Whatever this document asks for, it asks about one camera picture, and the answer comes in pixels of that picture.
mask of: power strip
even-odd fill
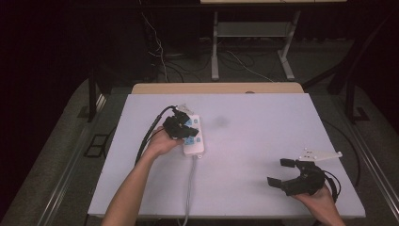
[[[202,130],[200,127],[200,116],[190,115],[190,120],[185,123],[186,126],[198,129],[199,132],[195,137],[187,137],[184,139],[183,152],[185,156],[196,155],[198,158],[202,158],[205,151],[203,145]]]

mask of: metal stand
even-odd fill
[[[214,36],[212,52],[212,80],[219,80],[217,66],[217,37],[284,37],[286,42],[281,50],[278,50],[279,61],[288,80],[294,80],[294,74],[288,63],[287,54],[293,41],[300,11],[296,11],[291,22],[261,22],[239,23],[223,22],[217,20],[217,11],[214,17]]]
[[[295,79],[293,71],[291,70],[291,66],[288,63],[287,54],[288,54],[288,49],[290,48],[290,45],[291,45],[291,41],[293,41],[293,37],[294,37],[295,30],[296,30],[296,25],[298,23],[299,15],[300,15],[300,11],[297,11],[295,13],[294,19],[291,23],[290,33],[288,33],[285,45],[282,48],[282,50],[278,50],[279,62],[281,63],[282,69],[284,70],[285,76],[287,77],[288,80]]]

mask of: forearm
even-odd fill
[[[155,158],[152,154],[143,154],[109,204],[102,225],[135,225],[144,188]]]

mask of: white plastic device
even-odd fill
[[[202,130],[200,127],[200,116],[189,115],[190,120],[185,123],[186,126],[198,129],[199,132],[195,137],[188,137],[184,139],[183,152],[185,156],[196,155],[198,158],[202,158],[205,151],[203,146]]]
[[[305,148],[302,152],[302,155],[299,156],[299,161],[307,161],[307,162],[316,162],[321,160],[327,160],[331,158],[342,157],[343,154],[341,152],[322,152],[317,150],[308,150]]]

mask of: hand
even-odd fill
[[[301,201],[311,211],[311,214],[323,224],[344,225],[326,185],[313,195],[299,194],[294,195],[293,198]]]
[[[145,153],[151,153],[156,158],[183,143],[182,139],[170,138],[164,127],[160,126],[152,132],[152,138]]]

